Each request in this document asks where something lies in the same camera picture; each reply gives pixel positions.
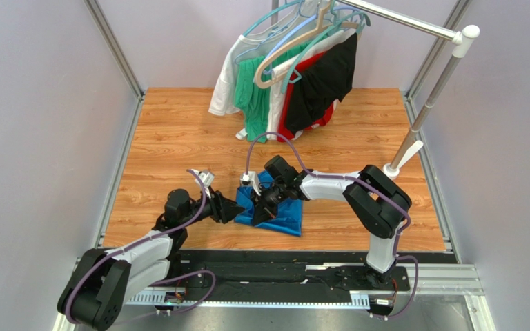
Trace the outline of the blue cloth napkin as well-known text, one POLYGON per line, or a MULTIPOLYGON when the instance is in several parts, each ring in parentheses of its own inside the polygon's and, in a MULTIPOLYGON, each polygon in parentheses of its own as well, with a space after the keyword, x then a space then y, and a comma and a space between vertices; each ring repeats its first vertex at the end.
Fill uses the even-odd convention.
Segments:
MULTIPOLYGON (((267 174, 265 170, 256 173, 256 175, 261 181, 269 182, 272 180, 272 177, 267 174)), ((251 192, 252 190, 250 187, 241 186, 241 184, 239 185, 236 193, 236 202, 244 207, 245 211, 234 219, 235 223, 250 225, 254 228, 264 230, 281 232, 282 234, 289 234, 295 237, 300 237, 302 235, 303 201, 292 199, 285 200, 283 203, 279 204, 278 215, 273 220, 253 226, 251 225, 251 217, 254 212, 254 205, 249 198, 251 192)))

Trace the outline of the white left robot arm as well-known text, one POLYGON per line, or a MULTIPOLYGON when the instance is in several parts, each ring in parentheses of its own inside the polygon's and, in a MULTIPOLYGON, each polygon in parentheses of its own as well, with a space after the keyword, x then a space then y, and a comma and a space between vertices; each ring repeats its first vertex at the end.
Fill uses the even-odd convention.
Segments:
POLYGON ((181 271, 180 248, 187 227, 206 218, 226 224, 245 209, 211 188, 214 176, 191 170, 200 189, 192 199, 185 189, 168 193, 164 211, 143 237, 118 248, 86 251, 72 272, 57 303, 57 310, 73 324, 107 330, 124 304, 153 285, 188 278, 181 271))

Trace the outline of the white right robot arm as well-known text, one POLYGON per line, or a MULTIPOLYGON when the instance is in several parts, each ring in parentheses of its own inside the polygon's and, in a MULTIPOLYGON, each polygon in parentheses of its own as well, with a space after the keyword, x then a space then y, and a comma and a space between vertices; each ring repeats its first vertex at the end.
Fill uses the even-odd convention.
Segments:
POLYGON ((370 234, 366 265, 378 274, 393 269, 411 198, 378 167, 367 165, 344 174, 297 171, 276 156, 263 172, 248 171, 239 182, 237 202, 245 211, 236 218, 238 223, 299 237, 305 201, 347 203, 370 234))

